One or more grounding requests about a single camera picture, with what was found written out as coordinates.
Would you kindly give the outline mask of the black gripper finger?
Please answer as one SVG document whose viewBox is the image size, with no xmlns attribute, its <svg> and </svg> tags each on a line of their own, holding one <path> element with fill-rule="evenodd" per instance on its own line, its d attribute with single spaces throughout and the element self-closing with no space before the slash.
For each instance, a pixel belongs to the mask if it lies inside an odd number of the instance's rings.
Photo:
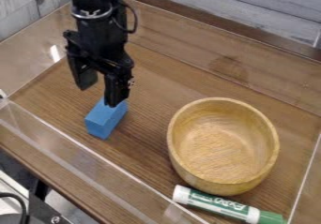
<svg viewBox="0 0 321 224">
<path fill-rule="evenodd" d="M 91 66 L 93 59 L 69 54 L 69 63 L 75 84 L 85 91 L 98 82 L 98 73 Z"/>
<path fill-rule="evenodd" d="M 110 107 L 117 107 L 130 97 L 131 79 L 131 73 L 109 73 L 105 76 L 105 104 Z"/>
</svg>

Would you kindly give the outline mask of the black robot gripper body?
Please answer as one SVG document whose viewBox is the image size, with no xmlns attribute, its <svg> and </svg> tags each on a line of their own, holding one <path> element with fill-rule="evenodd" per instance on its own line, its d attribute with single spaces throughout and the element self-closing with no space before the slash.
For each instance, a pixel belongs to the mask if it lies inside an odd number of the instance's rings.
<svg viewBox="0 0 321 224">
<path fill-rule="evenodd" d="M 74 11 L 77 30 L 67 30 L 67 54 L 90 57 L 97 73 L 131 73 L 134 62 L 126 51 L 129 34 L 127 12 L 113 11 L 89 14 Z"/>
</svg>

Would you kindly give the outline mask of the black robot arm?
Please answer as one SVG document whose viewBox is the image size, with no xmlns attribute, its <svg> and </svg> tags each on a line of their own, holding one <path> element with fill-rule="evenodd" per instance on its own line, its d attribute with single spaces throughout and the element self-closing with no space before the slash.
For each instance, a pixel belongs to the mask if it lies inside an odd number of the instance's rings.
<svg viewBox="0 0 321 224">
<path fill-rule="evenodd" d="M 67 30 L 67 57 L 81 90 L 105 76 L 105 104 L 117 107 L 131 91 L 134 61 L 126 52 L 129 34 L 138 28 L 138 16 L 123 0 L 71 0 L 77 30 Z"/>
</svg>

